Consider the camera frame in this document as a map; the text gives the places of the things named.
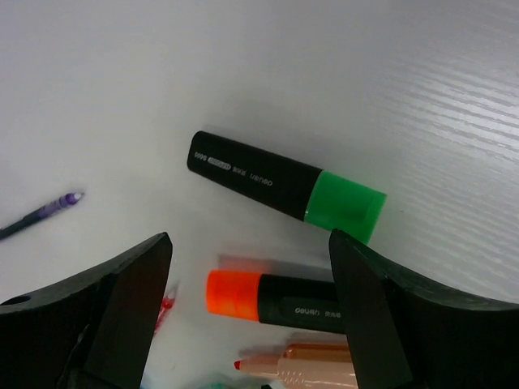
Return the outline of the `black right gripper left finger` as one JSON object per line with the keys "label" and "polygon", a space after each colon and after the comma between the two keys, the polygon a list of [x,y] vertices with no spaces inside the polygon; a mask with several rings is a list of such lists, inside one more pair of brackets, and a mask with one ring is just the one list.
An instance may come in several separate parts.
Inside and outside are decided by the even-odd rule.
{"label": "black right gripper left finger", "polygon": [[3,388],[138,388],[169,276],[158,233],[1,304]]}

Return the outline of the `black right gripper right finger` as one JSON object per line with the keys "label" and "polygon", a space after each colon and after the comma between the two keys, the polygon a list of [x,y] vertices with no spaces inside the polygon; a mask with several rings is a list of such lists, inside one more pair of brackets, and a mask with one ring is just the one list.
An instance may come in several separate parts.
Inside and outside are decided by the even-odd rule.
{"label": "black right gripper right finger", "polygon": [[341,230],[332,276],[361,388],[516,388],[518,305],[463,292]]}

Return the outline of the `peach translucent marker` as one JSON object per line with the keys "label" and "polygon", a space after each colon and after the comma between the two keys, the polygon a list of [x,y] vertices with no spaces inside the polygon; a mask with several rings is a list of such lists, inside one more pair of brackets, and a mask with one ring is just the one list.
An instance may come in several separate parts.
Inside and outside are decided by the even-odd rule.
{"label": "peach translucent marker", "polygon": [[350,347],[342,344],[290,344],[280,354],[263,354],[234,363],[253,377],[277,381],[286,388],[357,388]]}

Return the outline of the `orange cap black highlighter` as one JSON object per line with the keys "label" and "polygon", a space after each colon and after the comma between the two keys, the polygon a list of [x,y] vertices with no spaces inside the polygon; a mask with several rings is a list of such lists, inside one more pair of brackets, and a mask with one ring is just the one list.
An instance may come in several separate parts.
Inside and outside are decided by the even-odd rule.
{"label": "orange cap black highlighter", "polygon": [[333,283],[247,271],[213,270],[207,310],[283,327],[341,334],[341,310]]}

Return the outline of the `green cap black highlighter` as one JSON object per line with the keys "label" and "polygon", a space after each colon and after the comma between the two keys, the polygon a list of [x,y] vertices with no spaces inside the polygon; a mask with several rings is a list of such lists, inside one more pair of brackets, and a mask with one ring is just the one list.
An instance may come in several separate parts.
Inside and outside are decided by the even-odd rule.
{"label": "green cap black highlighter", "polygon": [[297,220],[345,231],[364,244],[387,198],[329,171],[202,130],[192,138],[187,168]]}

